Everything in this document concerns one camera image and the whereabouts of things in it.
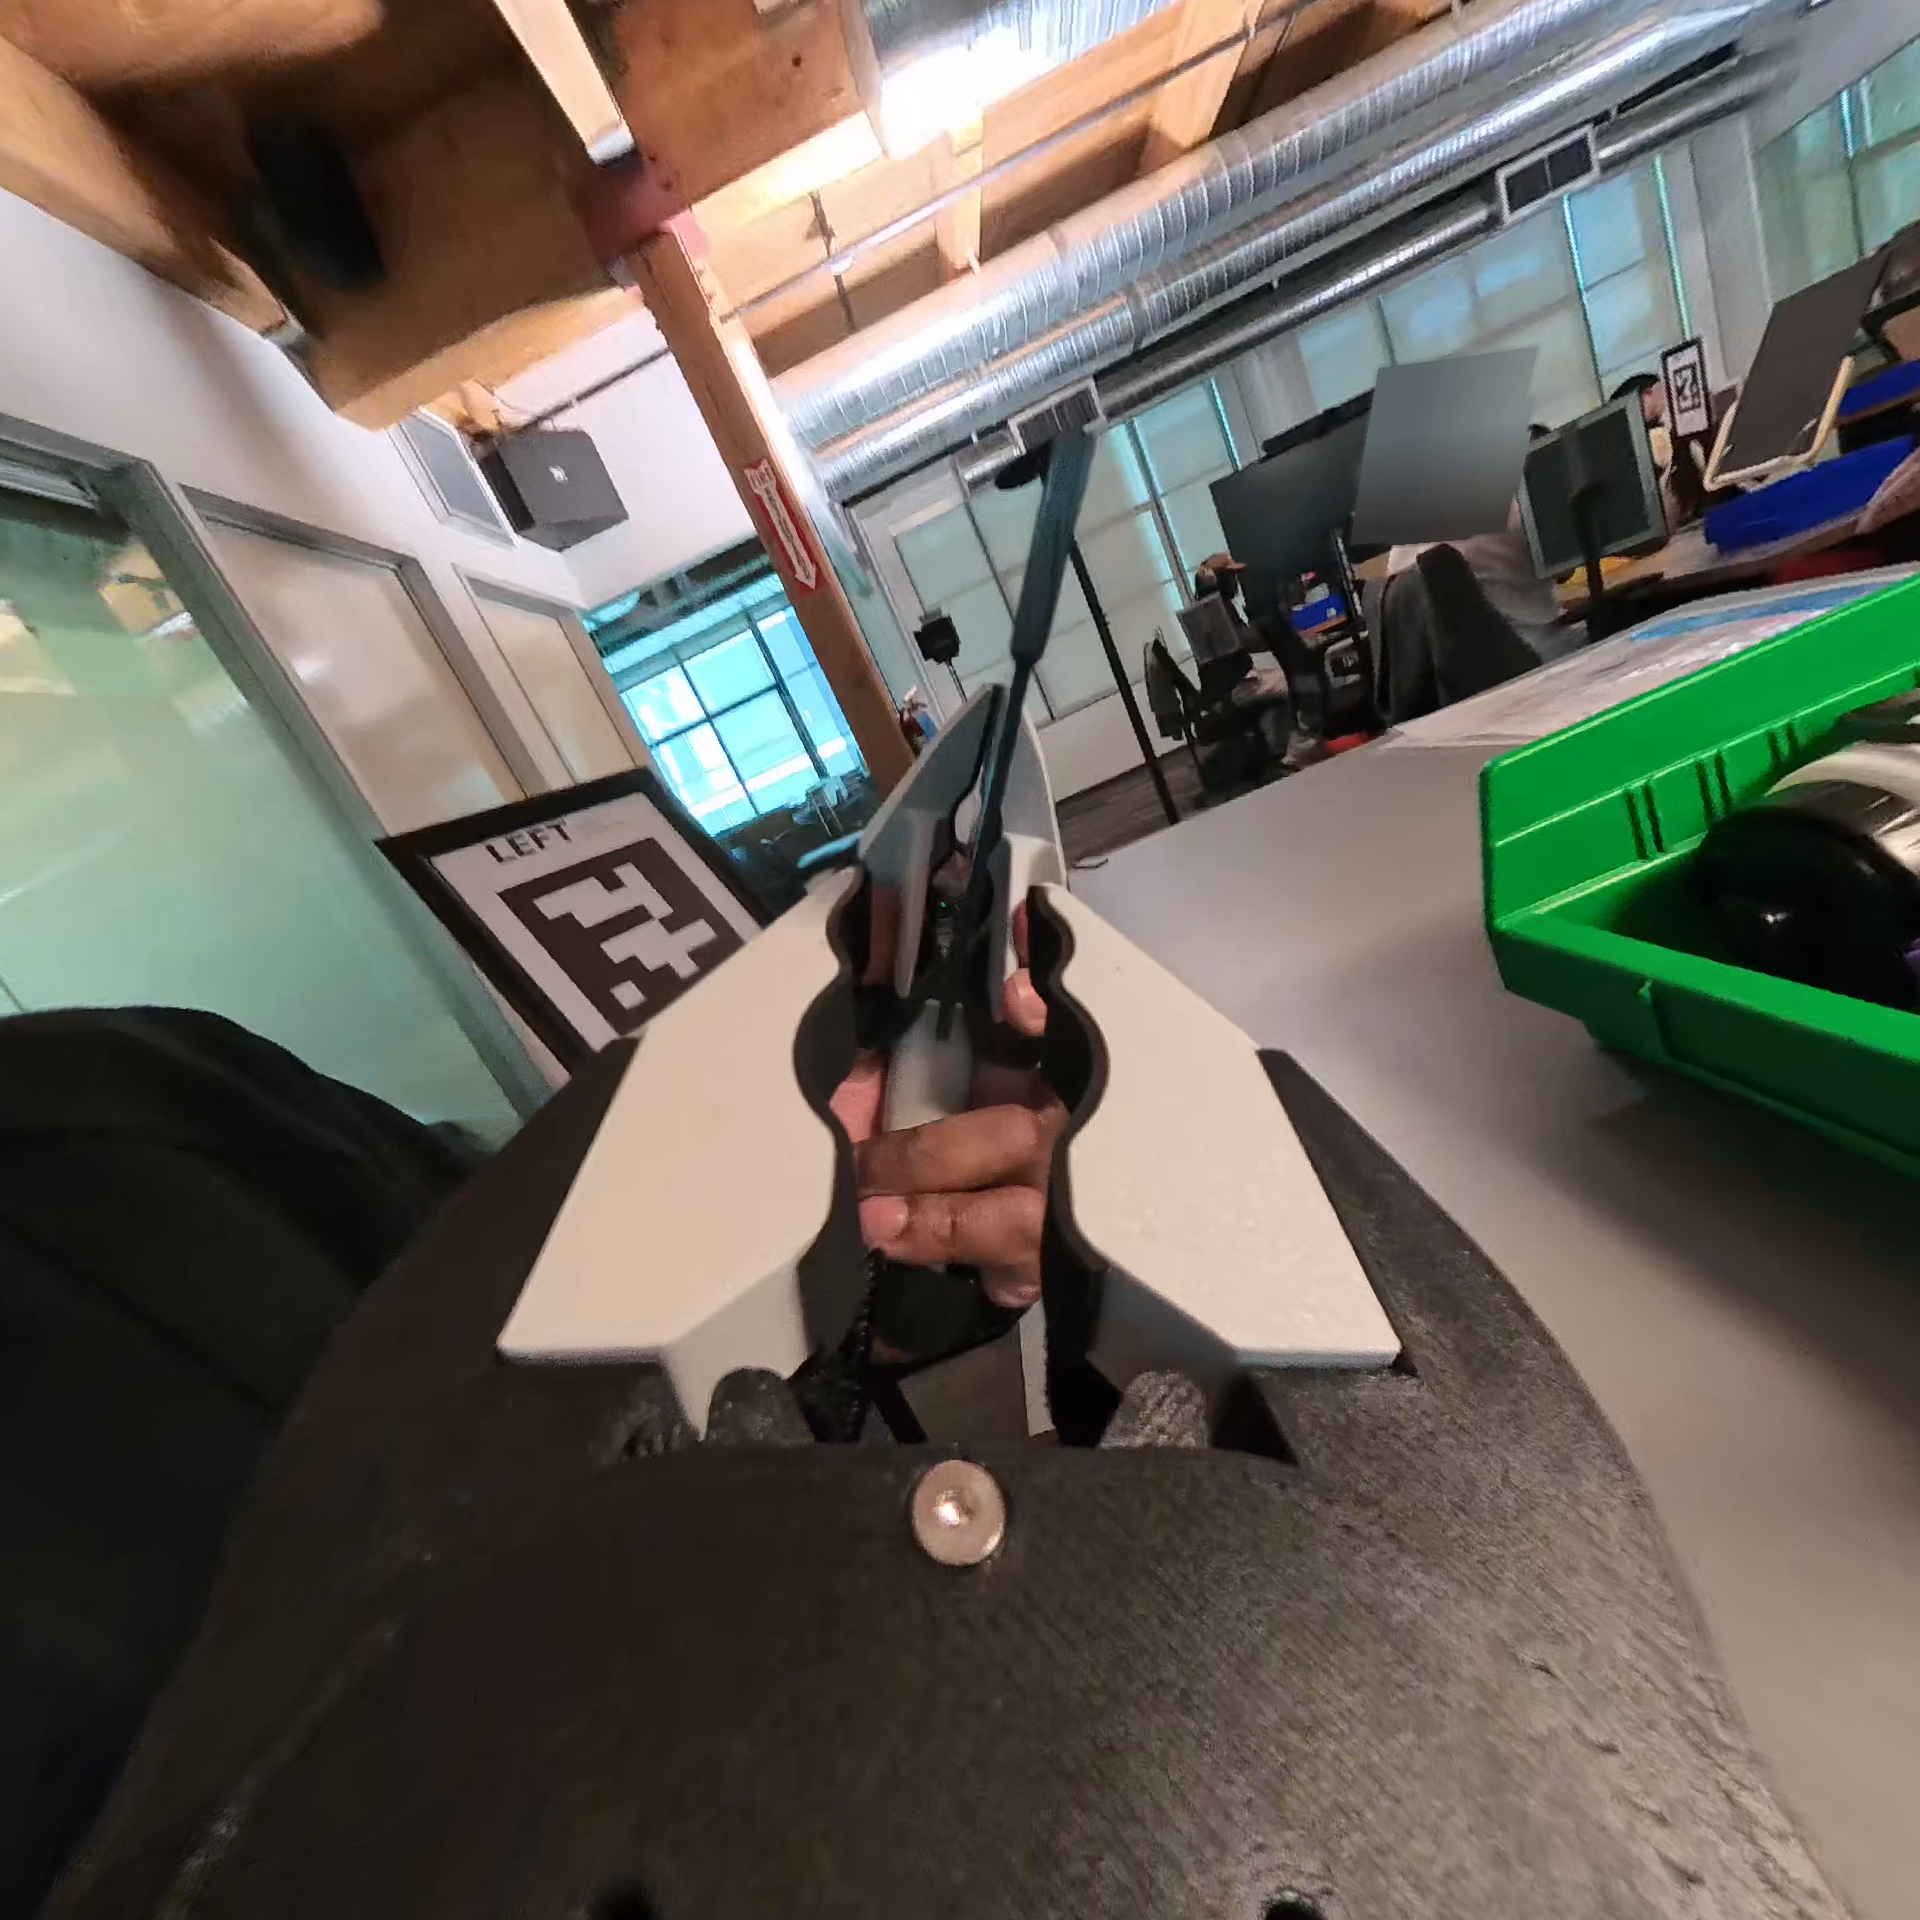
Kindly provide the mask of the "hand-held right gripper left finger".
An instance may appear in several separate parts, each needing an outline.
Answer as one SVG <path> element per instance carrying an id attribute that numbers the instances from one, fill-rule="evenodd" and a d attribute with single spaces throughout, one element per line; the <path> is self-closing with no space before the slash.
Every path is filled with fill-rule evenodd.
<path id="1" fill-rule="evenodd" d="M 870 1300 L 854 1145 L 829 1099 L 855 1061 L 846 919 L 829 872 L 638 1039 L 496 1356 L 654 1361 L 688 1427 L 738 1373 L 792 1381 Z"/>

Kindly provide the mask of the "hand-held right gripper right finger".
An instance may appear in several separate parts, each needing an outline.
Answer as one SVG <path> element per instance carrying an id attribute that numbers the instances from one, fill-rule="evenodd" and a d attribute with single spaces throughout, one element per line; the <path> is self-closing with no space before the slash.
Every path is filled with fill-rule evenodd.
<path id="1" fill-rule="evenodd" d="M 1103 1378 L 1387 1373 L 1392 1326 L 1261 1048 L 1064 884 L 1030 902 L 1064 1303 L 1050 1332 Z"/>

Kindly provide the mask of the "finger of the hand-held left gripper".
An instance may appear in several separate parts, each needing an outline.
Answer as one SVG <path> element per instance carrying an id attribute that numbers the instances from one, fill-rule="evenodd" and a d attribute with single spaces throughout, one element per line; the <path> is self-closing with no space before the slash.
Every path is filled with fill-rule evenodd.
<path id="1" fill-rule="evenodd" d="M 1019 904 L 1037 884 L 1069 881 L 1053 777 L 1030 720 L 1019 720 L 1017 750 L 1007 768 L 1001 844 L 990 858 L 990 874 L 995 904 Z"/>
<path id="2" fill-rule="evenodd" d="M 873 909 L 891 902 L 891 965 L 884 984 L 907 997 L 933 909 L 933 872 L 954 849 L 954 812 L 980 785 L 980 768 L 1004 720 L 1004 688 L 982 687 L 914 758 L 905 781 L 861 833 L 861 872 Z"/>

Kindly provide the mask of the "black sheet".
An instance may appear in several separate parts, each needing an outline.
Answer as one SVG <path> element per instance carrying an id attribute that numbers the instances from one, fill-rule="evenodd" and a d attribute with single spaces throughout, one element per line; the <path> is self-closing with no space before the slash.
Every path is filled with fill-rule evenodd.
<path id="1" fill-rule="evenodd" d="M 971 877 L 952 920 L 954 939 L 931 985 L 931 1004 L 940 1012 L 933 1024 L 940 1039 L 949 1039 L 956 1023 L 963 992 L 974 979 L 974 955 L 990 937 L 990 914 L 995 897 L 994 862 L 1004 846 L 1004 815 L 1026 720 L 1026 696 L 1053 636 L 1079 513 L 1092 485 L 1092 461 L 1094 445 L 1085 424 L 1064 429 L 1057 437 L 1026 458 L 1026 463 L 1043 480 L 1043 500 L 1033 525 L 1024 599 L 1013 622 L 1013 676 L 990 732 Z"/>

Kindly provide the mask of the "green plastic bin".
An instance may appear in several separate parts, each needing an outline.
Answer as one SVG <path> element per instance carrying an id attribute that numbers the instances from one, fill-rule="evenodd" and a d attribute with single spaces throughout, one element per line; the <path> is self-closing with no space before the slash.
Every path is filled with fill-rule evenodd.
<path id="1" fill-rule="evenodd" d="M 1917 1176 L 1917 1012 L 1757 974 L 1693 884 L 1706 835 L 1917 692 L 1917 578 L 1494 758 L 1482 925 L 1509 992 L 1602 1044 Z"/>

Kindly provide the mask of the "person's left hand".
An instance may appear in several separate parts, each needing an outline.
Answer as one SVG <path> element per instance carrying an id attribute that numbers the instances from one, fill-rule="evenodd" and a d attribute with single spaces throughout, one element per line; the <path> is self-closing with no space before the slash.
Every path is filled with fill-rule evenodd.
<path id="1" fill-rule="evenodd" d="M 956 1118 L 884 1113 L 888 1059 L 861 1048 L 829 1106 L 855 1152 L 858 1232 L 907 1266 L 971 1266 L 995 1308 L 1043 1300 L 1043 1236 L 1069 1106 L 1039 1067 L 987 1061 Z"/>

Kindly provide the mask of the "chair with dark jacket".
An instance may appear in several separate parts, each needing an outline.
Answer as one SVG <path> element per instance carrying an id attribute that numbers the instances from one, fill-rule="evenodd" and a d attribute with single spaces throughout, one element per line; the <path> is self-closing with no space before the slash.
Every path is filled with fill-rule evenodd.
<path id="1" fill-rule="evenodd" d="M 1178 609 L 1188 657 L 1163 634 L 1142 647 L 1142 687 L 1163 739 L 1183 745 L 1210 799 L 1230 798 L 1298 768 L 1298 712 L 1283 666 L 1261 664 L 1264 641 L 1225 589 Z"/>

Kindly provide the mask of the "black-framed marker sign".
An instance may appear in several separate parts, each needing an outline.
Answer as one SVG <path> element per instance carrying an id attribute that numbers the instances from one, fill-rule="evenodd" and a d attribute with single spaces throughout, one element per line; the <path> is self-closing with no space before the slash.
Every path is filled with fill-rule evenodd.
<path id="1" fill-rule="evenodd" d="M 377 854 L 568 1072 L 770 925 L 650 768 L 381 835 Z"/>

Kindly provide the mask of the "red arrow sign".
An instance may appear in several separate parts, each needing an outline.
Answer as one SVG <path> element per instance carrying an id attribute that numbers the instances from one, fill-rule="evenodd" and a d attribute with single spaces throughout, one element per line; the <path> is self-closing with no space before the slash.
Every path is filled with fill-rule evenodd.
<path id="1" fill-rule="evenodd" d="M 760 530 L 769 560 L 781 571 L 792 594 L 818 594 L 824 589 L 824 551 L 812 538 L 806 513 L 793 502 L 774 461 L 742 466 L 742 486 Z"/>

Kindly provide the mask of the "black monitor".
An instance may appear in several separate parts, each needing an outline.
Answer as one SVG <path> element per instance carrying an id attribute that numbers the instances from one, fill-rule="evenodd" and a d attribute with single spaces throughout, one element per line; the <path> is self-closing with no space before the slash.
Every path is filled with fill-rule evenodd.
<path id="1" fill-rule="evenodd" d="M 1247 591 L 1276 591 L 1311 571 L 1334 575 L 1335 538 L 1357 519 L 1370 419 L 1370 409 L 1334 419 L 1325 430 L 1292 437 L 1213 485 L 1213 510 Z"/>

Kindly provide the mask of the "clear bag of papers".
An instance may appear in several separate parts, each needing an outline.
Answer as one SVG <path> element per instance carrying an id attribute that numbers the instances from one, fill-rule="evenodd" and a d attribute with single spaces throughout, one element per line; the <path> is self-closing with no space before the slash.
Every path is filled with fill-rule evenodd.
<path id="1" fill-rule="evenodd" d="M 1714 594 L 1649 617 L 1621 636 L 1587 642 L 1450 710 L 1405 723 L 1385 732 L 1381 741 L 1392 749 L 1522 749 L 1911 578 L 1917 578 L 1917 566 L 1888 566 L 1823 581 Z"/>

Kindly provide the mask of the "white cylinder with black cap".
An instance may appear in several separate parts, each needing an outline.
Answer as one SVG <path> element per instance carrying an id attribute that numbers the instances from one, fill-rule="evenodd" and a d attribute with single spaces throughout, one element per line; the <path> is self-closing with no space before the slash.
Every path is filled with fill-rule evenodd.
<path id="1" fill-rule="evenodd" d="M 1718 822 L 1693 884 L 1738 965 L 1917 1009 L 1917 692 L 1838 720 L 1837 745 Z"/>

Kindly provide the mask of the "small cream-framed board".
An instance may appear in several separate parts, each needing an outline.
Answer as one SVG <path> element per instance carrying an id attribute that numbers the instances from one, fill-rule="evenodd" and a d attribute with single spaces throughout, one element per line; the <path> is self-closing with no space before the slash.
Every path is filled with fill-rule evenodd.
<path id="1" fill-rule="evenodd" d="M 1780 301 L 1726 416 L 1706 489 L 1757 489 L 1815 463 L 1848 388 L 1860 323 L 1891 245 Z"/>

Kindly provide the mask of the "black wall speaker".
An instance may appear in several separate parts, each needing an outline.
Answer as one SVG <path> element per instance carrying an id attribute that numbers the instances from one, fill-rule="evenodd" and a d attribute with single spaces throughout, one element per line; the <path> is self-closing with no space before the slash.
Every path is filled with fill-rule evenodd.
<path id="1" fill-rule="evenodd" d="M 631 519 L 589 430 L 527 429 L 477 452 L 510 530 L 550 551 L 580 548 Z"/>

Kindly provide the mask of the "slim silver air duct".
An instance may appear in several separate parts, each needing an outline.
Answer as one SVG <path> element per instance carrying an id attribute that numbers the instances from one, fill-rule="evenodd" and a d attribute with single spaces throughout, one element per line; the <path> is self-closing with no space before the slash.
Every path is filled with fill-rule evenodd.
<path id="1" fill-rule="evenodd" d="M 1471 5 L 770 384 L 829 495 L 1298 274 L 1757 37 L 1778 5 Z"/>

